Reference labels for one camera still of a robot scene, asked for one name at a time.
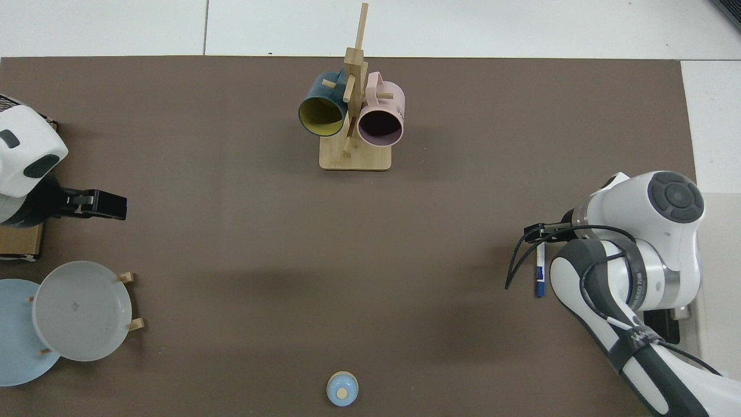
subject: pink mug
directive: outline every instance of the pink mug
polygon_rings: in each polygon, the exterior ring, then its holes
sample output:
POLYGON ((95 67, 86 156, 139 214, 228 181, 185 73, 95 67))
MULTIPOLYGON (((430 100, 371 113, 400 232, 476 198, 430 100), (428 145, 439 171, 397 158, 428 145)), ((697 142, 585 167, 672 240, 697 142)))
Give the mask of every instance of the pink mug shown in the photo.
POLYGON ((376 71, 368 74, 365 102, 358 116, 360 138, 373 146, 397 143, 404 134, 404 91, 376 71))

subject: white floor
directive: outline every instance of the white floor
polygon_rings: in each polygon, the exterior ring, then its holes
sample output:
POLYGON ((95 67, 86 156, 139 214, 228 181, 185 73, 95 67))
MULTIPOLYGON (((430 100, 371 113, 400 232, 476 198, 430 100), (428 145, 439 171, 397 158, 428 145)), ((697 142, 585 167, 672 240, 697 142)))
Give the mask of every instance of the white floor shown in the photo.
MULTIPOLYGON (((368 0, 368 56, 678 59, 707 215, 705 360, 741 379, 741 31, 710 0, 368 0)), ((343 56, 357 0, 0 2, 0 56, 343 56)))

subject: cardboard box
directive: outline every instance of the cardboard box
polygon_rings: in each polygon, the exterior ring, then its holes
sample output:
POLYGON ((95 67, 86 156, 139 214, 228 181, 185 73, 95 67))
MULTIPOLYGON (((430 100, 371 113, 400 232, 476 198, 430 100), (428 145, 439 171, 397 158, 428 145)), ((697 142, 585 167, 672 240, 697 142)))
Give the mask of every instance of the cardboard box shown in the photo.
POLYGON ((43 232, 43 224, 25 229, 0 226, 0 260, 35 260, 43 232))

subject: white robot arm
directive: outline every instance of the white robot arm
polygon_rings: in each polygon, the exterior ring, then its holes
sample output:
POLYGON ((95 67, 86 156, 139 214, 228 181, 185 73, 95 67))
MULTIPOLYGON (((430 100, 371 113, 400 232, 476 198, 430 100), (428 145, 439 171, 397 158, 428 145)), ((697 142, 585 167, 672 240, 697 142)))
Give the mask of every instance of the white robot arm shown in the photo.
POLYGON ((62 216, 126 218, 123 197, 59 186, 49 171, 66 156, 44 117, 0 95, 0 225, 31 227, 62 216))
POLYGON ((703 214, 686 177, 621 173, 561 223, 531 229, 536 244, 568 240, 551 263, 554 293, 655 416, 741 416, 740 382, 679 359, 635 314, 694 299, 703 214))

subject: brown mat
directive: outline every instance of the brown mat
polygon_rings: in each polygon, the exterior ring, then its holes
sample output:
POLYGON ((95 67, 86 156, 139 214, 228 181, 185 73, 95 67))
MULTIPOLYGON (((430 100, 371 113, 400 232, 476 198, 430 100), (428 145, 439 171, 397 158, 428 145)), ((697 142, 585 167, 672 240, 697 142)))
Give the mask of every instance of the brown mat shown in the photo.
POLYGON ((50 220, 42 259, 0 275, 133 271, 147 327, 1 389, 0 415, 646 414, 550 287, 533 299, 531 262, 503 286, 522 227, 614 172, 694 176, 679 62, 369 61, 407 96, 381 173, 323 171, 299 124, 338 58, 2 59, 2 91, 60 123, 62 184, 129 217, 50 220))

